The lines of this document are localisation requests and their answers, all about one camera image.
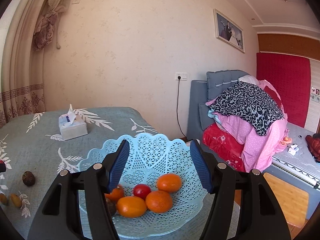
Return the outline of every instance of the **picture frame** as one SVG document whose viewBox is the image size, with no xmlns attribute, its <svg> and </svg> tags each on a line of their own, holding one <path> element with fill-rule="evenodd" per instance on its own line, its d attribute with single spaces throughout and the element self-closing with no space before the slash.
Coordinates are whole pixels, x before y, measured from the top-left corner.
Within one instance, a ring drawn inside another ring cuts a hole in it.
<svg viewBox="0 0 320 240">
<path fill-rule="evenodd" d="M 213 13 L 216 38 L 235 47 L 242 53 L 245 53 L 243 29 L 217 9 L 214 9 Z"/>
</svg>

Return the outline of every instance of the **orange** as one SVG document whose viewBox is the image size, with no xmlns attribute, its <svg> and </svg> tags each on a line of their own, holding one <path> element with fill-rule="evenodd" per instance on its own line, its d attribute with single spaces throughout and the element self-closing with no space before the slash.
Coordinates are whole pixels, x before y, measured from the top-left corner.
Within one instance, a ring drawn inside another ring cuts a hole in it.
<svg viewBox="0 0 320 240">
<path fill-rule="evenodd" d="M 114 188 L 110 194 L 104 194 L 104 196 L 111 201 L 117 202 L 120 198 L 124 197 L 124 190 L 119 184 L 118 187 Z"/>
<path fill-rule="evenodd" d="M 146 204 L 148 209 L 155 213 L 165 213 L 172 208 L 172 198 L 168 192 L 152 191 L 146 197 Z"/>
<path fill-rule="evenodd" d="M 178 191 L 181 188 L 182 181 L 176 174 L 168 173 L 160 176 L 157 181 L 157 188 L 169 193 Z"/>
<path fill-rule="evenodd" d="M 147 210 L 144 200 L 136 196 L 120 198 L 116 207 L 119 214 L 126 218 L 142 216 Z"/>
</svg>

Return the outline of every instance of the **fruit basket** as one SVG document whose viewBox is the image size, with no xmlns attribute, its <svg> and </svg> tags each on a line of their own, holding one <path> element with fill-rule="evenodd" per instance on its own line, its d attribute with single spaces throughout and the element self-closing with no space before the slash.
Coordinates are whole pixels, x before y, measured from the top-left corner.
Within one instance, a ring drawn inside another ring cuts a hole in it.
<svg viewBox="0 0 320 240">
<path fill-rule="evenodd" d="M 157 190 L 156 180 L 166 173 L 175 173 L 182 179 L 182 187 L 172 193 L 172 208 L 162 214 L 147 211 L 138 218 L 124 218 L 116 213 L 113 223 L 118 235 L 126 238 L 145 238 L 171 233 L 194 218 L 202 208 L 207 191 L 202 188 L 195 166 L 191 160 L 190 148 L 180 140 L 170 141 L 165 135 L 140 133 L 137 137 L 122 135 L 119 139 L 109 139 L 101 149 L 89 151 L 86 159 L 79 163 L 81 171 L 86 170 L 104 157 L 113 153 L 121 141 L 130 144 L 130 154 L 122 173 L 120 184 L 125 196 L 132 195 L 132 189 L 139 183 Z M 84 195 L 79 196 L 80 208 L 86 212 Z"/>
</svg>

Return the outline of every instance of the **black cable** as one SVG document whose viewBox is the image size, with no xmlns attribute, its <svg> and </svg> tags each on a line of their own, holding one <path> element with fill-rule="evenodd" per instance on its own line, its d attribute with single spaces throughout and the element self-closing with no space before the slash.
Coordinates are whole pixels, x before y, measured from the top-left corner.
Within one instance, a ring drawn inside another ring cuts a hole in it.
<svg viewBox="0 0 320 240">
<path fill-rule="evenodd" d="M 180 128 L 180 131 L 181 133 L 183 134 L 184 137 L 186 137 L 186 135 L 183 133 L 183 131 L 181 130 L 181 126 L 180 126 L 180 123 L 179 123 L 179 117 L 178 117 L 178 105 L 179 105 L 179 87 L 180 87 L 180 79 L 181 77 L 178 76 L 178 96 L 177 96 L 177 121 L 178 121 L 178 125 L 179 125 L 179 128 Z"/>
</svg>

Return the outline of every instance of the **blue gripper pad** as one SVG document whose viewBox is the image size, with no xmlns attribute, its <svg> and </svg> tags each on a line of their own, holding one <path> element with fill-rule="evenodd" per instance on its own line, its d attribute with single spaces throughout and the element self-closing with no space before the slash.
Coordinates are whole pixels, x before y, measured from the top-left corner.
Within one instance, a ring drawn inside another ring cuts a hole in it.
<svg viewBox="0 0 320 240">
<path fill-rule="evenodd" d="M 202 187 L 205 188 L 209 193 L 212 192 L 213 186 L 211 183 L 210 170 L 207 164 L 205 163 L 201 155 L 201 152 L 194 141 L 192 141 L 190 144 L 190 155 L 191 155 L 193 164 L 195 165 Z"/>
<path fill-rule="evenodd" d="M 124 144 L 122 142 L 117 150 L 119 154 L 109 173 L 109 192 L 112 192 L 112 190 L 118 186 L 125 164 L 127 163 L 129 157 L 130 145 L 127 140 L 124 141 Z"/>
</svg>

